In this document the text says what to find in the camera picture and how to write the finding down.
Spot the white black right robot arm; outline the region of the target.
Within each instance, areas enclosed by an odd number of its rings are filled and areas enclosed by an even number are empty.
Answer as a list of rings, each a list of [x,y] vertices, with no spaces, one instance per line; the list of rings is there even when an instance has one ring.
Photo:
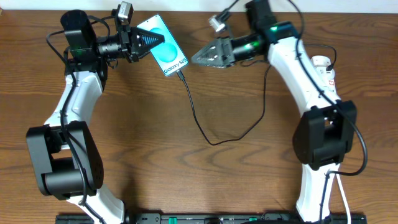
[[[303,168],[296,209],[303,222],[322,223],[330,215],[332,179],[352,147],[356,107],[336,94],[333,79],[308,57],[293,24],[278,22],[268,1],[249,1],[245,7],[251,34],[218,37],[199,50],[192,62],[227,68],[263,55],[276,69],[300,113],[292,138]]]

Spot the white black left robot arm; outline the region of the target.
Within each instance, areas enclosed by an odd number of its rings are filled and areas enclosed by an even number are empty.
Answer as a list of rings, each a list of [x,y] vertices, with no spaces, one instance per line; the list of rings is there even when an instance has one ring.
[[[65,66],[65,89],[46,122],[30,128],[27,147],[40,192],[77,205],[83,216],[57,217],[57,223],[131,223],[121,199],[104,184],[104,167],[89,130],[98,98],[103,94],[108,69],[119,60],[144,58],[164,42],[164,36],[131,26],[134,10],[122,2],[111,18],[116,30],[97,36],[93,25],[106,18],[71,10],[61,17],[68,46],[58,54]]]

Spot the blue Galaxy smartphone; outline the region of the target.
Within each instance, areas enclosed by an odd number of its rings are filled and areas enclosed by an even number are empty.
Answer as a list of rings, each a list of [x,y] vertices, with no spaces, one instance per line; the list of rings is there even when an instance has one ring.
[[[188,65],[188,59],[159,14],[137,27],[164,36],[164,41],[150,52],[166,77]]]

